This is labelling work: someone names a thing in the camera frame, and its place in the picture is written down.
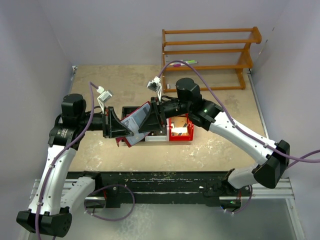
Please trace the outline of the red leather card holder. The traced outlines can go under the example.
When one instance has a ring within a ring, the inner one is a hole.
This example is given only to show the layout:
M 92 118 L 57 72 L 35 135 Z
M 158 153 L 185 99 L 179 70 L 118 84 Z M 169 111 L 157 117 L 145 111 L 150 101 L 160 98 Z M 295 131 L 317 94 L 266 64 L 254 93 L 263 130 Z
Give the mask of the red leather card holder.
M 116 144 L 119 146 L 121 141 L 124 141 L 126 145 L 130 148 L 143 140 L 149 132 L 139 133 L 140 126 L 142 122 L 147 117 L 149 110 L 151 108 L 151 104 L 149 101 L 145 102 L 142 106 L 137 108 L 128 116 L 124 117 L 120 122 L 127 127 L 129 130 L 133 132 L 133 136 L 125 136 L 116 138 Z

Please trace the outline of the silver credit card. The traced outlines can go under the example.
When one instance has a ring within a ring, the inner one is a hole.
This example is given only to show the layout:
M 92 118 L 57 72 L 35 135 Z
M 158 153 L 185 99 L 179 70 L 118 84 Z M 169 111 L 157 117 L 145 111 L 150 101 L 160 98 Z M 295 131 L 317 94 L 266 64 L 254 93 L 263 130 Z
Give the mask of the silver credit card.
M 149 134 L 148 132 L 139 133 L 139 128 L 142 125 L 144 119 L 147 117 L 149 110 L 149 102 L 144 103 L 140 107 L 124 106 L 122 108 L 121 123 L 123 123 L 134 133 L 134 137 L 144 138 L 146 135 Z

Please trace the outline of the red plastic bin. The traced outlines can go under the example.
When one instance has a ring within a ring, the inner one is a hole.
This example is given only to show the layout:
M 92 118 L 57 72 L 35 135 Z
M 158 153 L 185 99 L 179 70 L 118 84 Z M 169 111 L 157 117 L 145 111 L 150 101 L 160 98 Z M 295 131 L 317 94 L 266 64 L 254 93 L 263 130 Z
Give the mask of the red plastic bin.
M 189 115 L 183 114 L 168 119 L 170 142 L 192 142 L 194 138 L 194 125 Z

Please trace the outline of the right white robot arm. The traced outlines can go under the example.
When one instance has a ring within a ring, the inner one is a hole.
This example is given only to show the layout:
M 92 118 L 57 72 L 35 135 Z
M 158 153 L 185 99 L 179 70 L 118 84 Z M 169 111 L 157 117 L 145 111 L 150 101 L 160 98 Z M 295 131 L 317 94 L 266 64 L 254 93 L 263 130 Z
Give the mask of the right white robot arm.
M 187 114 L 197 127 L 203 128 L 230 141 L 246 152 L 255 163 L 250 167 L 231 169 L 224 177 L 222 190 L 228 196 L 235 195 L 240 188 L 261 184 L 274 189 L 289 165 L 285 157 L 290 145 L 281 140 L 275 142 L 248 129 L 236 120 L 230 120 L 226 110 L 202 98 L 200 87 L 191 78 L 176 82 L 177 97 L 160 102 L 151 99 L 151 107 L 144 118 L 139 133 L 159 131 L 165 120 Z

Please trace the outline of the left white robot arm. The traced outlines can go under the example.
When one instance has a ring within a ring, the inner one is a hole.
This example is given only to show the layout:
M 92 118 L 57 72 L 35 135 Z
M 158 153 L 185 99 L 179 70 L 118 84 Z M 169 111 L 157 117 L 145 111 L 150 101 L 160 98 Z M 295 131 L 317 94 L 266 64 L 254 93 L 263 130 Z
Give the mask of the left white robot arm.
M 102 131 L 105 138 L 132 136 L 112 107 L 105 103 L 112 97 L 109 90 L 102 90 L 97 97 L 100 112 L 95 112 L 95 101 L 91 110 L 81 94 L 72 93 L 63 98 L 61 113 L 49 133 L 47 160 L 42 177 L 27 210 L 19 211 L 16 221 L 27 231 L 36 234 L 63 238 L 68 233 L 73 212 L 84 203 L 88 195 L 98 196 L 108 186 L 103 184 L 99 172 L 85 171 L 63 194 L 69 167 L 76 156 L 80 142 L 87 131 Z

